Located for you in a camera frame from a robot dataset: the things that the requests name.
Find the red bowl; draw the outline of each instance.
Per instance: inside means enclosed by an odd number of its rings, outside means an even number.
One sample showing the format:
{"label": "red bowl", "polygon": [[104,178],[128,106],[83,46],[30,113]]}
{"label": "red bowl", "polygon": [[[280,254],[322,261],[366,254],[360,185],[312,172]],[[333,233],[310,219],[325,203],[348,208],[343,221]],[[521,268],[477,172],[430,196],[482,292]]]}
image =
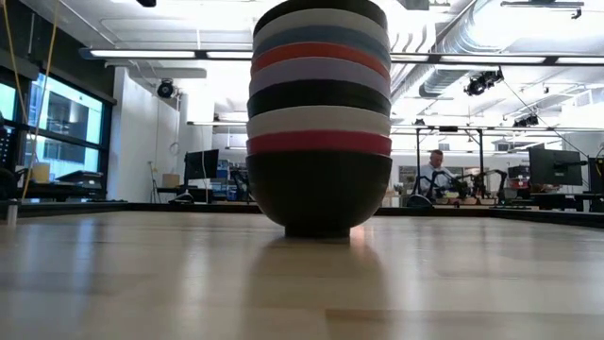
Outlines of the red bowl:
{"label": "red bowl", "polygon": [[390,72],[379,59],[366,54],[358,49],[328,42],[301,42],[286,44],[260,55],[252,61],[252,76],[261,69],[274,63],[307,57],[326,57],[348,60],[367,66],[380,73],[390,82]]}
{"label": "red bowl", "polygon": [[282,151],[356,151],[390,156],[390,138],[367,132],[308,130],[266,134],[247,141],[247,154]]}

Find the stage light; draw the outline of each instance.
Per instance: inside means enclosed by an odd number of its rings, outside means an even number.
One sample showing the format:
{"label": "stage light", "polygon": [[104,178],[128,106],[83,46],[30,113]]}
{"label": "stage light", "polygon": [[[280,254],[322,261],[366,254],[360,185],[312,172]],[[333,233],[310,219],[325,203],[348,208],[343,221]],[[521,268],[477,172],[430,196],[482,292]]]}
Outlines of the stage light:
{"label": "stage light", "polygon": [[463,89],[463,91],[470,96],[481,95],[503,79],[504,77],[501,69],[496,72],[482,72],[478,76],[472,76],[470,78],[470,83]]}
{"label": "stage light", "polygon": [[178,88],[174,86],[173,79],[162,79],[158,86],[158,96],[164,99],[172,99],[178,94]]}
{"label": "stage light", "polygon": [[141,6],[146,8],[153,8],[158,5],[157,0],[137,0]]}
{"label": "stage light", "polygon": [[539,117],[536,114],[531,114],[513,122],[513,128],[529,128],[539,125]]}

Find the black monitor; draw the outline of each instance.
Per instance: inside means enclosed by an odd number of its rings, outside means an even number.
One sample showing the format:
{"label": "black monitor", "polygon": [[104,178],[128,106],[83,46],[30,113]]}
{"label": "black monitor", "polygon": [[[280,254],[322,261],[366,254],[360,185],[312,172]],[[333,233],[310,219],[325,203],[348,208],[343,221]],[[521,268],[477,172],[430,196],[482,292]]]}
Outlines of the black monitor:
{"label": "black monitor", "polygon": [[218,150],[189,152],[185,155],[185,184],[189,179],[215,179],[218,176]]}
{"label": "black monitor", "polygon": [[530,148],[528,158],[531,184],[583,185],[578,152]]}

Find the white wall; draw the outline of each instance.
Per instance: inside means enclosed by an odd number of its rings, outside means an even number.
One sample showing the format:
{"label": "white wall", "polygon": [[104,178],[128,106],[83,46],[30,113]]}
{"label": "white wall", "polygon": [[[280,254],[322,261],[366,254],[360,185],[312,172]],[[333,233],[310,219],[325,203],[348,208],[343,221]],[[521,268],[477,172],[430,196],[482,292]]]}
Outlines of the white wall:
{"label": "white wall", "polygon": [[128,75],[115,71],[111,142],[109,148],[108,198],[148,202],[152,190],[148,162],[161,174],[176,171],[177,155],[170,146],[178,141],[179,113],[158,100],[151,91]]}
{"label": "white wall", "polygon": [[[181,96],[180,103],[177,173],[181,183],[184,182],[185,154],[212,149],[212,127],[191,126],[187,122],[211,122],[214,118],[214,100],[207,82],[199,79],[187,85],[187,93]],[[210,180],[193,179],[189,184],[210,187]]]}

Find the bowl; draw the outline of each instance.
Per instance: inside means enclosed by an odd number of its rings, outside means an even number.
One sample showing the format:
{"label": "bowl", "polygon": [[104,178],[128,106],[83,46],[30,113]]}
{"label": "bowl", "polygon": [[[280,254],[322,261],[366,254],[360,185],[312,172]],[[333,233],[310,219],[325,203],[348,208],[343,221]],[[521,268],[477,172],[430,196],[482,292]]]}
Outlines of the bowl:
{"label": "bowl", "polygon": [[284,108],[328,105],[379,112],[390,116],[390,99],[366,86],[341,80],[297,80],[269,86],[247,101],[249,118]]}
{"label": "bowl", "polygon": [[276,18],[304,9],[347,10],[371,19],[385,31],[388,31],[386,13],[378,5],[369,0],[289,0],[280,3],[264,13],[254,27],[253,36],[256,37],[265,26]]}
{"label": "bowl", "polygon": [[288,29],[324,25],[358,30],[390,49],[388,32],[378,23],[358,13],[333,8],[310,8],[282,15],[268,23],[254,36],[253,47]]}
{"label": "bowl", "polygon": [[249,95],[269,86],[307,79],[348,81],[390,96],[390,81],[378,72],[359,63],[344,59],[307,57],[276,62],[252,76]]}
{"label": "bowl", "polygon": [[342,150],[390,156],[390,138],[367,132],[339,130],[308,130],[280,132],[247,140],[247,154],[299,151]]}
{"label": "bowl", "polygon": [[291,237],[347,237],[379,208],[389,157],[350,151],[291,151],[248,156],[252,196]]}
{"label": "bowl", "polygon": [[390,67],[392,64],[390,49],[381,42],[358,30],[336,25],[307,25],[277,33],[254,48],[252,61],[273,48],[290,43],[342,44],[374,56],[386,67]]}
{"label": "bowl", "polygon": [[390,70],[379,59],[358,49],[328,42],[290,43],[264,53],[252,62],[252,77],[274,63],[306,57],[325,57],[348,60],[367,66],[381,74],[390,83]]}
{"label": "bowl", "polygon": [[381,113],[339,106],[308,106],[272,110],[247,122],[247,136],[305,131],[358,131],[390,135],[391,121]]}

